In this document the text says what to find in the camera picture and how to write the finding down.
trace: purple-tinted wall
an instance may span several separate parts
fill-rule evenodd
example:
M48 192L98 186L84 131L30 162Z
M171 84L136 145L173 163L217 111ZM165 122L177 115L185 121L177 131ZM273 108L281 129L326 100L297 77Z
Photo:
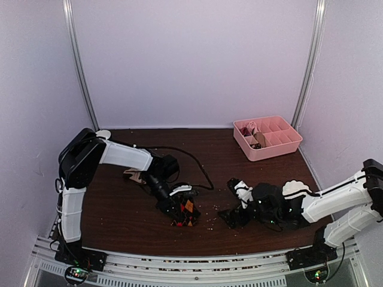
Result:
M74 1L101 127L230 127L294 114L317 2Z
M303 123L302 150L327 188L363 161L383 163L383 2L329 0L320 58ZM372 286L380 287L383 225L356 237Z
M1 1L0 51L0 286L20 286L55 217L58 153L90 121L62 1Z

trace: dark brown wooden surface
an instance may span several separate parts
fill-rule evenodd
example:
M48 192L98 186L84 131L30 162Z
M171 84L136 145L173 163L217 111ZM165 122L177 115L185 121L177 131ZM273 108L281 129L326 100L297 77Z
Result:
M237 177L248 185L259 182L283 185L295 179L316 191L317 186L299 152L259 162L250 162L229 129L115 130L114 139L137 145L171 145L192 152L209 173L214 191L200 190L194 199L202 215L195 227L174 227L157 210L156 199L134 182L124 181L125 168L99 166L86 192L83 206L83 245L108 251L147 255L250 254L295 248L312 243L315 230L331 221L326 218L297 231L276 233L258 222L231 230L217 216L219 210L235 207L237 199L226 182ZM176 151L181 166L179 181L207 184L196 163Z

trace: electrical wire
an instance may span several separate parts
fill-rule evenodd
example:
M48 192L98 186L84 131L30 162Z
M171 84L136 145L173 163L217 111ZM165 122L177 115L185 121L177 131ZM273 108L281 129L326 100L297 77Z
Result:
M175 176L175 179L173 179L172 181L166 181L166 183L173 184L174 182L176 182L178 180L178 178L180 177L180 173L181 173L181 169L178 169L178 172L177 172L177 175Z
M171 149L171 150L174 150L174 151L179 151L183 154L186 154L188 155L189 157L191 157L198 165L199 169L201 170L201 172L203 173L203 175L205 176L207 182L209 183L209 187L207 186L204 186L204 185L200 185L200 184L197 184L197 185L194 185L194 184L191 184L191 186L193 187L199 187L199 188L203 188L205 190L214 190L214 184L212 183L212 181L210 180L210 177L208 175L208 173L206 172L206 170L203 168L201 162L198 160L198 158L196 158L193 154L191 154L190 152L188 151L185 151L181 148L176 148L174 146L136 146L135 148L140 148L140 149Z
M328 279L326 279L326 283L334 278L334 276L336 275L336 273L339 271L339 269L342 266L342 263L343 263L343 261L345 259L345 254L346 254L346 247L345 247L345 243L344 242L342 243L342 246L343 246L343 255L342 255L341 262L339 263L339 265L338 265L337 269L335 270L335 272Z
M60 235L63 236L61 222L59 222L59 223L57 224L57 226L59 227ZM64 247L66 248L66 250L68 250L68 252L73 256L73 258L76 259L76 260L78 261L77 256L74 255L74 254L72 253L72 251L69 249L68 245L66 244L65 240L62 240L62 243L63 243Z
M307 193L309 196L312 196L312 197L320 197L320 196L321 196L319 193L313 193L313 192L308 191L308 190L300 190L300 191L297 191L297 192L295 192L295 193L287 194L287 195L285 195L284 197L295 196L295 195L300 194L300 193L302 193L302 192L305 192L305 193Z
M332 188L331 190L328 190L328 191L322 193L321 195L319 194L319 196L324 196L324 195L326 195L326 194L328 194L328 193L332 193L333 191L336 191L336 190L338 190L338 189L340 189L340 188L342 188L342 187L344 187L344 186L346 186L346 185L348 185L348 184L351 184L351 183L356 182L356 181L358 181L358 180L360 180L360 179L368 178L368 177L371 177L371 178L377 178L377 179L380 179L380 180L383 181L383 176L379 176L379 175L362 175L362 176L359 176L356 180L355 180L355 179L352 179L352 180L350 180L350 181L348 181L348 182L345 182L344 184L340 184L340 185L338 185L337 187L334 187L334 188Z

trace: pink tray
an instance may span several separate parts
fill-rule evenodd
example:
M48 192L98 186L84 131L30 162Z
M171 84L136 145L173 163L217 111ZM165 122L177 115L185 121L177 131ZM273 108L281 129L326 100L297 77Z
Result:
M264 134L266 148L253 149L250 145L256 143L255 138L253 136L242 136L240 129L250 121L255 122L258 130ZM264 160L295 152L303 140L298 132L280 116L235 121L234 138L250 161Z

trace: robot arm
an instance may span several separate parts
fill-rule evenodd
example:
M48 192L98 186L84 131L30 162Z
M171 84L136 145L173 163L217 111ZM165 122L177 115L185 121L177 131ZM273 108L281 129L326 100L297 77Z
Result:
M184 196L190 193L189 185L170 188L166 180L179 171L177 159L171 155L159 157L146 149L128 146L110 140L110 132L83 129L59 156L59 250L56 260L102 270L105 254L82 248L81 212L83 197L92 182L99 164L130 167L141 176L157 199L156 207L173 219L178 226L195 224L200 213L193 199Z
M353 207L339 220L317 230L313 246L287 253L292 270L336 259L338 246L383 217L383 166L375 160L363 164L354 176L317 193L296 181L283 188L270 184L249 188L243 181L231 179L228 187L241 205L218 214L232 228L256 219L281 230L296 230Z

